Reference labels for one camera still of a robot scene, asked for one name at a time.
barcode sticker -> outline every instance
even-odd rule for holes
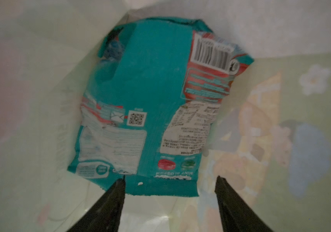
[[[218,43],[209,38],[202,38],[194,34],[194,45],[190,61],[221,72],[230,73],[230,61],[232,61],[234,48]]]

teal packaging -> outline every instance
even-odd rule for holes
[[[234,77],[253,59],[201,20],[116,26],[83,95],[68,170],[132,195],[198,196],[201,151]]]

